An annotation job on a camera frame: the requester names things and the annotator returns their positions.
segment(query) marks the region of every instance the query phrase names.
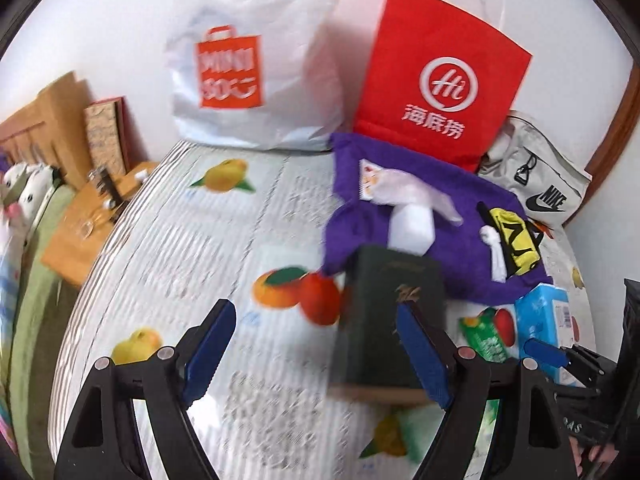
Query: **book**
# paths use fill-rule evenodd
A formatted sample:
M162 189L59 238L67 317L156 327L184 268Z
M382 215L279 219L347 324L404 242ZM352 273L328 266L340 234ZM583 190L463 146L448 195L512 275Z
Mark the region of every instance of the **book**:
M428 323L445 327L440 264L428 256L364 245L346 269L328 394L395 405L428 402L396 332L398 304L413 301Z
M94 168L105 166L112 175L131 170L124 126L124 98L92 103L84 109L86 138Z

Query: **white wall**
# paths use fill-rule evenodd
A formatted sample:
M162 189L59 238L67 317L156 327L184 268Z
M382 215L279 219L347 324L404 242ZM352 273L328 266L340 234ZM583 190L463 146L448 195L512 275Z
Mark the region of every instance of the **white wall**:
M505 33L534 56L515 107L584 165L615 113L630 56L591 0L506 1ZM350 113L382 3L340 0L330 24ZM44 0L0 61L0 120L76 70L95 97L128 98L149 157L161 158L177 139L162 57L169 12L170 0Z
M566 232L586 284L598 352L616 359L622 340L623 280L640 281L640 125L625 152Z

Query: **white bottle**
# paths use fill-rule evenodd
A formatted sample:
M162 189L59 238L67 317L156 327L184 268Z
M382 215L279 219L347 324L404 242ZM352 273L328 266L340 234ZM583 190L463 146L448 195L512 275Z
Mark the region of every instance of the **white bottle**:
M435 239L433 210L430 207L422 204L394 207L389 221L389 249L423 256Z

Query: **green blanket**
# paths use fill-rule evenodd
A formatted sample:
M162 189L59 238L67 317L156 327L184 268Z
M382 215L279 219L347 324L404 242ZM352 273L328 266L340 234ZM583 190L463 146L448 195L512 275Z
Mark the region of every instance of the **green blanket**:
M53 374L78 291L40 256L63 218L74 192L53 194L24 255L9 376L9 404L20 460L35 480L51 480L54 463L47 444Z

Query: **wooden table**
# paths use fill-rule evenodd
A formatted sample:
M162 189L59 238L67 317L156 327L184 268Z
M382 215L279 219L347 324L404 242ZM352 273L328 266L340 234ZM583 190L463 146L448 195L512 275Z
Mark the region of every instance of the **wooden table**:
M135 174L142 170L151 173L157 165L157 162L143 162L126 175L115 178L120 194L130 200L140 188ZM84 283L113 229L113 224L108 221L108 213L102 209L105 198L98 196L93 184L87 183L66 208L65 216L40 260L75 286ZM94 227L91 234L85 237L82 226L89 220L93 221Z

